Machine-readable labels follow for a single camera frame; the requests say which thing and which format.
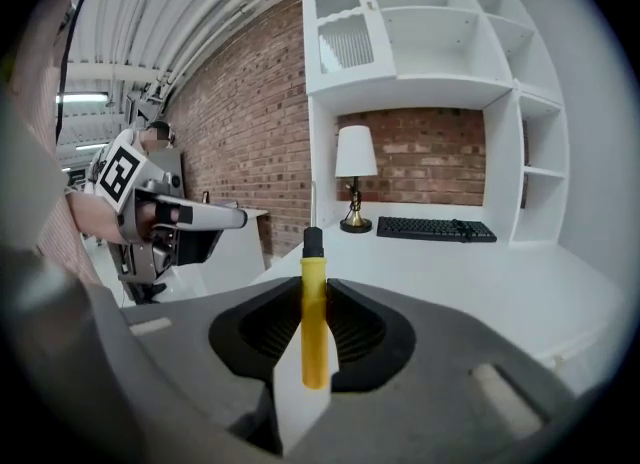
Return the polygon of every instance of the red brick wall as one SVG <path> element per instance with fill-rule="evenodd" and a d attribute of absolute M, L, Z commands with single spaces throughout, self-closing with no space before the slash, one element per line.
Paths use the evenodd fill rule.
<path fill-rule="evenodd" d="M 236 199 L 260 217 L 263 250 L 282 256 L 309 223 L 311 164 L 301 0 L 234 35 L 170 103 L 186 193 Z"/>
<path fill-rule="evenodd" d="M 371 129 L 378 176 L 360 182 L 363 200 L 482 206 L 485 140 L 482 112 L 414 108 L 350 114 L 338 128 Z M 349 200 L 348 180 L 338 199 Z"/>

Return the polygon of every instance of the hand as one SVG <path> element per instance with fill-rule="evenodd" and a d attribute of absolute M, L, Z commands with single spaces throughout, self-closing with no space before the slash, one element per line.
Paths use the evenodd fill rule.
<path fill-rule="evenodd" d="M 171 210 L 171 222 L 178 222 L 179 210 L 174 208 Z M 145 203 L 138 208 L 136 217 L 138 234 L 148 240 L 151 234 L 151 228 L 157 223 L 156 221 L 156 203 Z"/>

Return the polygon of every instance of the black cable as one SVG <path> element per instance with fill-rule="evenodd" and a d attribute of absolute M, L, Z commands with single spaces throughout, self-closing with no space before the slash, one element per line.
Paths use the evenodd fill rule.
<path fill-rule="evenodd" d="M 64 109 L 64 88 L 67 83 L 67 61 L 69 59 L 69 50 L 71 50 L 71 41 L 73 40 L 73 34 L 76 29 L 76 22 L 78 21 L 78 16 L 80 15 L 80 9 L 82 8 L 82 4 L 84 0 L 78 0 L 78 6 L 76 7 L 75 12 L 71 18 L 71 23 L 69 24 L 69 33 L 67 34 L 67 42 L 64 47 L 64 55 L 62 56 L 62 64 L 60 65 L 60 102 L 58 103 L 58 121 L 56 123 L 56 144 L 58 143 L 58 139 L 60 138 L 60 132 L 62 131 L 62 112 Z"/>
<path fill-rule="evenodd" d="M 344 219 L 342 219 L 341 222 L 344 222 L 345 220 L 347 220 L 351 216 L 352 213 L 353 213 L 353 203 L 351 203 L 349 205 L 349 213 L 347 213 L 347 216 Z"/>

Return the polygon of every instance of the white lampshade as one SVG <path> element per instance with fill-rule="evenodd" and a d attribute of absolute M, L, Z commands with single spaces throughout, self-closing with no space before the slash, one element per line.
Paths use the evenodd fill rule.
<path fill-rule="evenodd" d="M 376 155 L 366 126 L 347 126 L 338 134 L 336 177 L 376 176 Z"/>

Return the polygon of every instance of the white table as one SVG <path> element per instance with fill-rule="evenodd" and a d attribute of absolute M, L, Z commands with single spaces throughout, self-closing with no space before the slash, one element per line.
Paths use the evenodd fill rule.
<path fill-rule="evenodd" d="M 328 278 L 466 312 L 550 368 L 592 345 L 623 305 L 616 286 L 557 245 L 401 240 L 376 236 L 375 225 L 364 235 L 334 225 L 324 231 L 324 248 Z M 254 284 L 300 275 L 301 256 L 302 245 Z"/>
<path fill-rule="evenodd" d="M 266 210 L 244 209 L 249 217 L 242 229 L 224 231 L 207 261 L 172 267 L 159 280 L 167 289 L 160 302 L 204 297 L 248 286 L 265 271 L 257 219 Z"/>

